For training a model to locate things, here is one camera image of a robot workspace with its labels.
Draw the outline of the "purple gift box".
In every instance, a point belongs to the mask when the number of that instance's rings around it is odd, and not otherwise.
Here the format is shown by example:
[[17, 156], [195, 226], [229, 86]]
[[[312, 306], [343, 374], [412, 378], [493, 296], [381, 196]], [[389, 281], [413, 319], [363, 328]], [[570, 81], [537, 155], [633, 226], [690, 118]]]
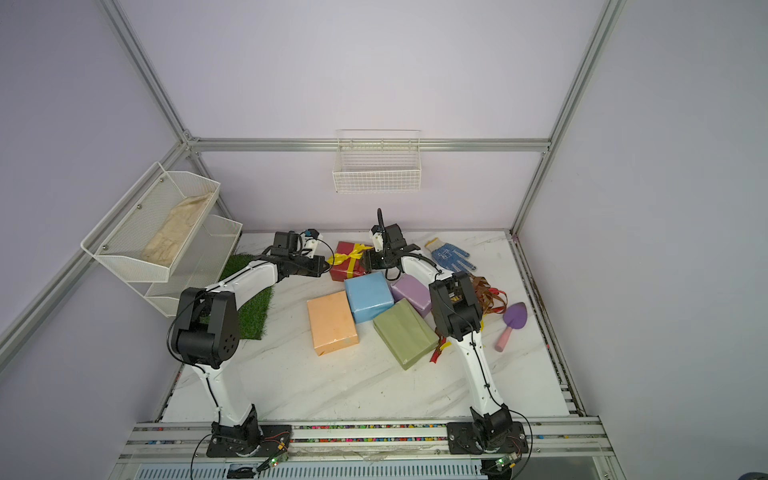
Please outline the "purple gift box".
[[428, 288], [411, 275], [401, 274], [390, 284], [390, 291], [395, 302], [407, 300], [416, 312], [425, 318], [432, 308]]

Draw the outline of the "blue gift box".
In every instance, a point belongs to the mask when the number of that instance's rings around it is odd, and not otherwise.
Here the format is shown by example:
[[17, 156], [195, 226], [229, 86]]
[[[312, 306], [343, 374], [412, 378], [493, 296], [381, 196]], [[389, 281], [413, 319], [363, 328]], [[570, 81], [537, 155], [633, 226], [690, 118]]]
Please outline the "blue gift box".
[[380, 271], [348, 279], [344, 286], [356, 324], [371, 321], [394, 306], [389, 285]]

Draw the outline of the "green gift box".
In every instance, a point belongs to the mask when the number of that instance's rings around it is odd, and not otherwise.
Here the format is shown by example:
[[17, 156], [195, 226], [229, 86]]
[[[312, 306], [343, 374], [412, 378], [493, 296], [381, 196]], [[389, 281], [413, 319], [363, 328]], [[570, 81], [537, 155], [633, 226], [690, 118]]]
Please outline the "green gift box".
[[375, 331], [407, 371], [438, 346], [439, 337], [407, 299], [373, 319]]

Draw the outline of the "orange gift box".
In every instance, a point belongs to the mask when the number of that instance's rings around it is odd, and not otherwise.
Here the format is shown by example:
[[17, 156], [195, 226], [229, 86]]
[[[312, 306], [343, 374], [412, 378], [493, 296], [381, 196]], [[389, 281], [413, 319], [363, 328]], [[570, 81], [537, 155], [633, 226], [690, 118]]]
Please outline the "orange gift box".
[[307, 302], [312, 343], [318, 356], [359, 343], [356, 324], [344, 291]]

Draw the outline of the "brown ribbon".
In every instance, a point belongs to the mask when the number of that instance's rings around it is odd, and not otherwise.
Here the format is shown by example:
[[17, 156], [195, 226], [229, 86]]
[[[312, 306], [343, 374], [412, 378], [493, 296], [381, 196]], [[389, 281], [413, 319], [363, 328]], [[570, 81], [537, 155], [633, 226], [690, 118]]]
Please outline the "brown ribbon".
[[491, 286], [488, 280], [483, 276], [471, 275], [470, 279], [475, 295], [482, 307], [483, 314], [503, 315], [508, 307], [507, 294], [504, 291]]

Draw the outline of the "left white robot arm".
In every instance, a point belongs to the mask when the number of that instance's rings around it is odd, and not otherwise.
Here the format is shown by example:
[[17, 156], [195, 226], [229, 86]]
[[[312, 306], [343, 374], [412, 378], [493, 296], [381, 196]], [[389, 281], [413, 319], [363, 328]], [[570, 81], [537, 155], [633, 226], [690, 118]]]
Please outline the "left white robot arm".
[[216, 430], [256, 425], [255, 407], [239, 378], [226, 371], [241, 340], [239, 311], [291, 276], [319, 278], [328, 273], [329, 263], [316, 253], [323, 243], [315, 229], [277, 232], [272, 245], [242, 269], [207, 287], [182, 292], [167, 346], [173, 358], [196, 370], [213, 403]]

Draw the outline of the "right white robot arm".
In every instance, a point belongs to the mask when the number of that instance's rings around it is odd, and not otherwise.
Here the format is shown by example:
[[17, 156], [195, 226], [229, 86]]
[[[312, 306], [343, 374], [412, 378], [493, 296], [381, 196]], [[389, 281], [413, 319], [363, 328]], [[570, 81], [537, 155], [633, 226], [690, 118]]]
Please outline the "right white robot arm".
[[513, 426], [488, 365], [483, 345], [483, 308], [469, 272], [436, 260], [408, 242], [398, 224], [387, 225], [381, 209], [370, 230], [373, 251], [363, 255], [370, 270], [396, 269], [427, 287], [437, 334], [450, 342], [462, 359], [471, 395], [470, 412], [479, 435], [504, 435]]

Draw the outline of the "blue dotted work glove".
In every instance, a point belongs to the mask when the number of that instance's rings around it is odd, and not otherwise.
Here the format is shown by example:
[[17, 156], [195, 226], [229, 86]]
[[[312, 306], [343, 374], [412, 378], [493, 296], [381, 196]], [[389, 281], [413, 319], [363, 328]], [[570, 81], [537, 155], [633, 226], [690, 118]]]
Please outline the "blue dotted work glove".
[[432, 259], [443, 269], [473, 274], [476, 266], [469, 261], [469, 253], [452, 243], [434, 238], [425, 244]]

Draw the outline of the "green artificial grass mat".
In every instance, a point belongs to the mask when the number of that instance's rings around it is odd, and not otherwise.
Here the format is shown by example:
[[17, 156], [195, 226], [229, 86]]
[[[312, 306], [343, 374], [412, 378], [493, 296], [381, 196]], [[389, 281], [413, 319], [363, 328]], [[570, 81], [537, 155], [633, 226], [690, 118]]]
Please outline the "green artificial grass mat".
[[234, 294], [241, 340], [261, 340], [277, 283], [277, 266], [253, 254], [231, 255], [214, 289]]

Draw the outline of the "white mesh shelf basket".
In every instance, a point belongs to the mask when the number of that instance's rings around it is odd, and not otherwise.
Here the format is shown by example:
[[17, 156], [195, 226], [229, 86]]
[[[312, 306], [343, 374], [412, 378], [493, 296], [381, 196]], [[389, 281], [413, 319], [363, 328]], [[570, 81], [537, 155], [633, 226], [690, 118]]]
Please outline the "white mesh shelf basket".
[[241, 223], [209, 214], [168, 282], [149, 283], [145, 292], [140, 289], [144, 284], [130, 284], [130, 287], [163, 316], [173, 318], [185, 289], [203, 288], [219, 281], [241, 234]]
[[[126, 283], [168, 282], [220, 193], [220, 183], [189, 171], [153, 164], [81, 241], [81, 249]], [[146, 262], [141, 253], [158, 232], [170, 210], [187, 197], [211, 193], [202, 215], [169, 267]]]

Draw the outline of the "beige cloth in basket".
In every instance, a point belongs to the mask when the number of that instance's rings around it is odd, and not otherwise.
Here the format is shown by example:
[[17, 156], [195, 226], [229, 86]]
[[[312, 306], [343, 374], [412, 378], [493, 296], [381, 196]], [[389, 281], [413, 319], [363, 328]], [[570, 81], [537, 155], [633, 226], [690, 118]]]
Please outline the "beige cloth in basket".
[[141, 253], [141, 259], [156, 265], [169, 267], [202, 215], [212, 194], [187, 197], [173, 207], [158, 232]]

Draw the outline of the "purple pink-handled spatula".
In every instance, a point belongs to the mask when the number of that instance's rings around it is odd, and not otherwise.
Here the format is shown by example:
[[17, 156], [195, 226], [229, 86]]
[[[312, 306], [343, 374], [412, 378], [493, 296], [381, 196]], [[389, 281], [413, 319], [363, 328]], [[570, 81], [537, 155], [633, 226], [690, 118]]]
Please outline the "purple pink-handled spatula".
[[528, 321], [528, 309], [524, 302], [509, 305], [502, 316], [505, 329], [494, 346], [497, 352], [503, 352], [513, 331], [523, 329]]

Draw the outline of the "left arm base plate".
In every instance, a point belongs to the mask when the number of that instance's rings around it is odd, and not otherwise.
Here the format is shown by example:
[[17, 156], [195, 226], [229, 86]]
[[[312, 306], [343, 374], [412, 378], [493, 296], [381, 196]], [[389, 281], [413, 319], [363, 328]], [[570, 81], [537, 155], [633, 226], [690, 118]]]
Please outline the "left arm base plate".
[[258, 457], [276, 455], [280, 446], [288, 448], [292, 437], [292, 426], [288, 424], [259, 423], [254, 405], [242, 424], [235, 426], [211, 424], [211, 441], [206, 450], [209, 458]]

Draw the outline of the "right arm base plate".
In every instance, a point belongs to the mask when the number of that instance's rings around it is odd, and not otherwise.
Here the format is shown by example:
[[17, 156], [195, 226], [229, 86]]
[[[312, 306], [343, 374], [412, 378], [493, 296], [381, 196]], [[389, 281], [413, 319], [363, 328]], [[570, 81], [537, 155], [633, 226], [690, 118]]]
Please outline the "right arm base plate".
[[451, 454], [527, 454], [530, 450], [524, 423], [515, 421], [506, 405], [490, 413], [470, 409], [469, 421], [446, 424]]

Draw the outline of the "aluminium front rail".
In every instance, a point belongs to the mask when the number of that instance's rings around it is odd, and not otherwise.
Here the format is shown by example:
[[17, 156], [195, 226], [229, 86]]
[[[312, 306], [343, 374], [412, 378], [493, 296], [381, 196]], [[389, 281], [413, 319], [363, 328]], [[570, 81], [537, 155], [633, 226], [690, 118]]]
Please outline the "aluminium front rail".
[[622, 479], [601, 421], [533, 418], [483, 451], [472, 428], [439, 419], [266, 421], [249, 455], [227, 454], [207, 423], [139, 423], [113, 479]]

